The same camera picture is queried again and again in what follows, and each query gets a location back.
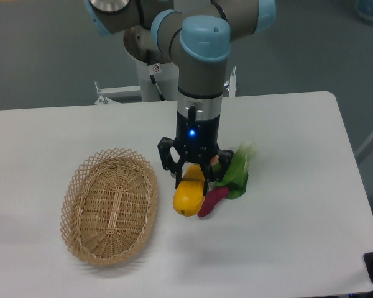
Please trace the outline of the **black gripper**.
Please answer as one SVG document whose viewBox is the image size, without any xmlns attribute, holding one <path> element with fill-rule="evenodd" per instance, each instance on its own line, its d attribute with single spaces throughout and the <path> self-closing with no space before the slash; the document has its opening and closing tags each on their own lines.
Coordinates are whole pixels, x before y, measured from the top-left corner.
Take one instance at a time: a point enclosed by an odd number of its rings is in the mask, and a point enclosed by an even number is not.
<svg viewBox="0 0 373 298">
<path fill-rule="evenodd" d="M 223 180 L 234 155 L 232 150 L 218 148 L 217 138 L 220 116 L 210 120 L 189 120 L 177 113 L 176 137 L 171 139 L 163 137 L 157 148 L 162 168 L 175 178 L 175 189 L 182 181 L 182 167 L 185 162 L 199 163 L 204 176 L 203 196 L 207 195 L 210 182 Z M 174 148 L 179 154 L 178 161 L 174 161 L 171 154 Z M 212 165 L 211 159 L 217 156 L 219 163 Z"/>
</svg>

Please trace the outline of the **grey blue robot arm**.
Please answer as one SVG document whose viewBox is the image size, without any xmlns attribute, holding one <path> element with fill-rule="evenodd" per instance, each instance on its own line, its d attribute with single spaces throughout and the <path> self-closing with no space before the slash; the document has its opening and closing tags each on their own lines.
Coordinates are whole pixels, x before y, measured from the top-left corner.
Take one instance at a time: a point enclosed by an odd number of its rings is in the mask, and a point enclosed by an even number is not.
<svg viewBox="0 0 373 298">
<path fill-rule="evenodd" d="M 198 165 L 204 183 L 221 181 L 233 152 L 217 143 L 231 42 L 270 27 L 275 1 L 211 1 L 179 12 L 172 1 L 86 1 L 102 34 L 133 27 L 151 34 L 154 47 L 179 70 L 177 129 L 158 144 L 162 167 L 180 183 L 183 165 Z"/>
</svg>

